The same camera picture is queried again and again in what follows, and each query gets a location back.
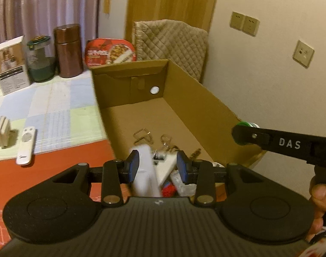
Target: cardboard box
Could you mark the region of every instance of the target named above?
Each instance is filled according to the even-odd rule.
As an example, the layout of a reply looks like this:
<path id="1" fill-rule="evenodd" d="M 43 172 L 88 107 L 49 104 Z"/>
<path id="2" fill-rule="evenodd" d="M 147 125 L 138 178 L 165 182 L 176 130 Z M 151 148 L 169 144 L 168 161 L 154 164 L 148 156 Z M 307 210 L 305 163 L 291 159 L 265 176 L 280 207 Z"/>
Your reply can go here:
<path id="1" fill-rule="evenodd" d="M 256 145 L 239 146 L 231 135 L 240 120 L 210 91 L 168 60 L 138 61 L 92 68 L 102 119 L 117 158 L 126 159 L 133 133 L 147 128 L 153 149 L 160 136 L 190 155 L 201 148 L 200 159 L 246 167 L 264 152 Z M 150 93 L 159 87 L 157 94 Z"/>
<path id="2" fill-rule="evenodd" d="M 24 36 L 0 44 L 0 87 L 3 95 L 30 86 Z"/>

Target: human hand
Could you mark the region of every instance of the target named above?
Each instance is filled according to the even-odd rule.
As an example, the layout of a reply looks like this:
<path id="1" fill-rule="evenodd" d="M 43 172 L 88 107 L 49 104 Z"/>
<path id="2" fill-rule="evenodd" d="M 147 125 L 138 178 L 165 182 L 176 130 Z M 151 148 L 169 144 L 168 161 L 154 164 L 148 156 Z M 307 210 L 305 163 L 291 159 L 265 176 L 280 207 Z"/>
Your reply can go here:
<path id="1" fill-rule="evenodd" d="M 309 193 L 311 194 L 310 201 L 315 205 L 315 216 L 306 238 L 308 241 L 321 231 L 323 226 L 323 215 L 326 212 L 326 184 L 315 185 L 315 180 L 312 178 Z"/>

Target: red object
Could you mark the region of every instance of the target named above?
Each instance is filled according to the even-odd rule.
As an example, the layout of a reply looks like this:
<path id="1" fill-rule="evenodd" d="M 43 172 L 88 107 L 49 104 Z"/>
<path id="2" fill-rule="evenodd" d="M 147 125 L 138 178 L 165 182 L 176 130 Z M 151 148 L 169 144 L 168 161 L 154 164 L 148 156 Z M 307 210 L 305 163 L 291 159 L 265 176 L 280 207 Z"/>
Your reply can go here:
<path id="1" fill-rule="evenodd" d="M 172 183 L 169 183 L 162 189 L 162 195 L 163 197 L 172 197 L 175 195 L 176 191 L 176 187 Z"/>
<path id="2" fill-rule="evenodd" d="M 103 140 L 34 155 L 31 164 L 27 166 L 16 165 L 15 159 L 2 160 L 0 161 L 0 210 L 13 196 L 77 163 L 87 162 L 90 167 L 96 167 L 112 159 L 114 159 L 114 152 L 110 143 L 108 140 Z"/>
<path id="3" fill-rule="evenodd" d="M 127 40 L 95 39 L 85 48 L 85 64 L 88 67 L 135 60 L 134 47 Z"/>

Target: silver screw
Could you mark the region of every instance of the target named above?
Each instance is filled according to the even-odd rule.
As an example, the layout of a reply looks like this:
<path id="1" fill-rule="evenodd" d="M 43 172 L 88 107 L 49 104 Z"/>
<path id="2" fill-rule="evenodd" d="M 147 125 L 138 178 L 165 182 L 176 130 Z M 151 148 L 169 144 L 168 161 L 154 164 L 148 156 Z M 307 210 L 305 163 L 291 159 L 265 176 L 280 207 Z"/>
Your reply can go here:
<path id="1" fill-rule="evenodd" d="M 107 195 L 103 198 L 103 201 L 107 204 L 116 204 L 120 201 L 120 197 L 116 195 Z"/>
<path id="2" fill-rule="evenodd" d="M 210 204 L 214 201 L 214 198 L 210 195 L 200 195 L 197 201 L 201 204 Z"/>

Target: brown metal canister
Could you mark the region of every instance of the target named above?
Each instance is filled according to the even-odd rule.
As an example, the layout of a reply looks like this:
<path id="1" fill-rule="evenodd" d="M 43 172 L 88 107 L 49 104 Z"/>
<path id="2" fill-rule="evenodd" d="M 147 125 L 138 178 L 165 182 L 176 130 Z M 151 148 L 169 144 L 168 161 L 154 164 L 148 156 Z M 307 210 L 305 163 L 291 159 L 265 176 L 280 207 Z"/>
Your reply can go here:
<path id="1" fill-rule="evenodd" d="M 54 29 L 56 57 L 60 76 L 70 78 L 83 72 L 80 25 L 68 24 Z"/>

